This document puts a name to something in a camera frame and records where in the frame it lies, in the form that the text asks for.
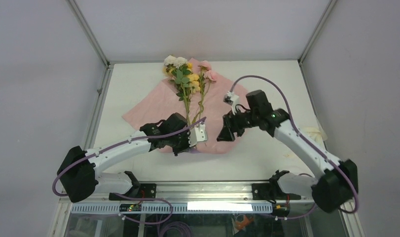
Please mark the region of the pink fake flower stem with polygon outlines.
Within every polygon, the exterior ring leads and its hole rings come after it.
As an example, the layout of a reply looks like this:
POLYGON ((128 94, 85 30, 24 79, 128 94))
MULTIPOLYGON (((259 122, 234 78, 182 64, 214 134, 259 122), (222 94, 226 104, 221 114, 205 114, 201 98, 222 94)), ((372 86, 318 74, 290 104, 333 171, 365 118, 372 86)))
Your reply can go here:
POLYGON ((214 71, 212 70, 212 66, 208 61, 203 60, 199 62, 198 68, 199 68, 199 73, 198 73, 199 78, 198 80, 195 80, 191 83, 193 85, 191 92, 192 94, 199 93, 200 99, 197 103, 198 109, 196 110, 192 122, 196 122, 200 119, 202 113, 205 110, 204 107, 205 97, 210 89, 211 84, 216 81, 214 76, 214 71))

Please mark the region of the white led light bar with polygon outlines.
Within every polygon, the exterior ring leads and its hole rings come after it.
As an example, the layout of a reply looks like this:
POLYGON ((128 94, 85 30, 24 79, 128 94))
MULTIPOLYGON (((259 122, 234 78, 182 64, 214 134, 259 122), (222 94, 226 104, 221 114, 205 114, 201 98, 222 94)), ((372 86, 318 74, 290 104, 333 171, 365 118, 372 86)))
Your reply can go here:
POLYGON ((251 204, 231 203, 222 201, 192 201, 187 203, 189 211, 231 211, 231 212, 252 212, 251 204))

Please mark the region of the white fake flower stem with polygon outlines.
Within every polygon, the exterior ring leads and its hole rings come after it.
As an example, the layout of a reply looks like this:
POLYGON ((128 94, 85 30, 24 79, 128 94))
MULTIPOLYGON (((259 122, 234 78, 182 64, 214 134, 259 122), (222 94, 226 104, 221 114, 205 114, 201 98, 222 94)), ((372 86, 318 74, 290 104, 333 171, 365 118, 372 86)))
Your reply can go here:
POLYGON ((164 59, 165 75, 170 78, 169 81, 176 89, 176 95, 179 97, 179 101, 182 101, 184 104, 185 117, 189 125, 191 124, 189 116, 191 102, 189 76, 193 74, 191 67, 192 65, 189 61, 183 57, 168 55, 164 59))

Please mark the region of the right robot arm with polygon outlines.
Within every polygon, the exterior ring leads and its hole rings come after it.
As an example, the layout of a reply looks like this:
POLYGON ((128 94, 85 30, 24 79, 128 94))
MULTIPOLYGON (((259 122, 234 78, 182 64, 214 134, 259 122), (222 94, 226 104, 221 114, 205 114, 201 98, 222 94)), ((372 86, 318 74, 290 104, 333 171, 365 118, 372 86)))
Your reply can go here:
POLYGON ((258 127, 287 146, 311 170, 313 177, 276 171, 268 180, 268 195, 281 200, 287 194, 312 198, 316 206, 326 213, 339 210, 340 206, 358 195, 358 170, 351 160, 341 161, 337 156, 322 150, 315 141, 303 134, 288 112, 273 109, 262 90, 246 95, 248 108, 240 111, 239 97, 228 92, 223 101, 231 106, 225 114, 223 127, 217 137, 219 142, 232 142, 247 128, 258 127))

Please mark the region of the yellow fake flower stem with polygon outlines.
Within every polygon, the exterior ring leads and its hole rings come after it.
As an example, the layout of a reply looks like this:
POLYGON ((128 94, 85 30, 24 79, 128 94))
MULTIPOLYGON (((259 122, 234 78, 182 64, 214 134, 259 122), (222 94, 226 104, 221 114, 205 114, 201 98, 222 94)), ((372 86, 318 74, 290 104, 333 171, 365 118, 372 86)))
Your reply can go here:
POLYGON ((199 75, 192 70, 192 64, 166 64, 163 67, 167 82, 179 97, 189 96, 200 90, 199 75))

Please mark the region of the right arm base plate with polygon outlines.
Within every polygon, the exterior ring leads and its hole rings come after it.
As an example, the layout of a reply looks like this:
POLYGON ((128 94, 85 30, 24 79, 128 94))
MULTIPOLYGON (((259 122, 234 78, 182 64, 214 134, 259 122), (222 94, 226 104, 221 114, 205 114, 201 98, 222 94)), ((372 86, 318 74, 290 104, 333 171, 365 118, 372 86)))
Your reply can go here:
POLYGON ((252 183, 251 188, 253 200, 301 200, 300 195, 284 193, 276 184, 271 184, 269 182, 252 183))

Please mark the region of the aluminium front rail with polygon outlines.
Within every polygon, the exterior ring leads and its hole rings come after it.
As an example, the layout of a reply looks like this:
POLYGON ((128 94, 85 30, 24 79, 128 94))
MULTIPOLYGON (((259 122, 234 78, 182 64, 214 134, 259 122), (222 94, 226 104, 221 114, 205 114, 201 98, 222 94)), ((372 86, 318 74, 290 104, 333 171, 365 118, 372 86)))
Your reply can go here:
MULTIPOLYGON (((230 181, 230 182, 150 182, 157 185, 156 197, 166 199, 169 202, 183 201, 251 201, 252 183, 266 183, 269 181, 230 181)), ((56 184, 52 185, 54 194, 69 198, 73 203, 96 201, 121 201, 128 200, 123 196, 132 187, 146 182, 128 180, 110 180, 107 182, 91 181, 85 184, 73 184, 68 191, 62 193, 56 190, 56 184)), ((289 191, 288 194, 300 195, 301 199, 311 200, 311 195, 305 195, 302 191, 289 191)))

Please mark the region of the pink purple wrapping paper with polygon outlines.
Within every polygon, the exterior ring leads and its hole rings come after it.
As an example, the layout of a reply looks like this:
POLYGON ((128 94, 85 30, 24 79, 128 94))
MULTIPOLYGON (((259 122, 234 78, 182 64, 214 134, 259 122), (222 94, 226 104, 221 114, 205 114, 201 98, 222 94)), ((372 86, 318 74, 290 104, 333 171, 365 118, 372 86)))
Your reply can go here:
POLYGON ((223 103, 222 97, 231 88, 232 81, 215 71, 208 61, 194 58, 168 56, 163 73, 165 78, 122 118, 138 129, 173 113, 184 116, 188 124, 206 117, 208 140, 194 148, 206 154, 230 152, 238 143, 218 142, 217 136, 222 129, 222 116, 231 109, 223 103))

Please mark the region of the cream ribbon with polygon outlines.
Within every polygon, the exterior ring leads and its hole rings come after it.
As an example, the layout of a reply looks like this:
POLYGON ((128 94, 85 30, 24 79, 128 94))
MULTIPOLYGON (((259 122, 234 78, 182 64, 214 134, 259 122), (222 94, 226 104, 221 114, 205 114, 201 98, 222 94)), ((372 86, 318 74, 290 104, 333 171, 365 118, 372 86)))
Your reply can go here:
MULTIPOLYGON (((312 140, 314 140, 317 144, 319 144, 322 148, 325 149, 324 141, 327 140, 327 135, 324 130, 319 130, 315 127, 302 127, 300 128, 302 133, 307 134, 312 140)), ((294 152, 289 152, 288 154, 284 154, 286 158, 298 157, 294 152)))

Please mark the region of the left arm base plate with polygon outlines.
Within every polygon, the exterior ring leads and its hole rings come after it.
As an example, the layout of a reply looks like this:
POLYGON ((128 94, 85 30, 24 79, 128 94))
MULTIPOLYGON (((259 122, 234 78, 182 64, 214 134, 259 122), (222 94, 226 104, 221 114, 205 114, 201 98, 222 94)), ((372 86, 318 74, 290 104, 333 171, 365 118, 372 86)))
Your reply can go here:
POLYGON ((155 183, 141 183, 135 188, 132 187, 128 192, 124 193, 123 196, 128 198, 155 198, 156 197, 155 183))

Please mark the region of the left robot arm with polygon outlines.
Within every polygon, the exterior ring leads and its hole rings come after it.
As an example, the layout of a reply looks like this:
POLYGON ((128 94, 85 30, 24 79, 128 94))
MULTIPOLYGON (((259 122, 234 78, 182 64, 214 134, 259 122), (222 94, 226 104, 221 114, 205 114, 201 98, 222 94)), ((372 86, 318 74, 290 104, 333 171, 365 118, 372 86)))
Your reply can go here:
POLYGON ((130 136, 104 147, 71 148, 57 171, 65 197, 73 203, 93 194, 108 194, 110 200, 141 198, 141 185, 132 171, 107 173, 122 161, 156 149, 170 147, 174 155, 189 149, 189 127, 179 113, 156 123, 147 123, 130 136))

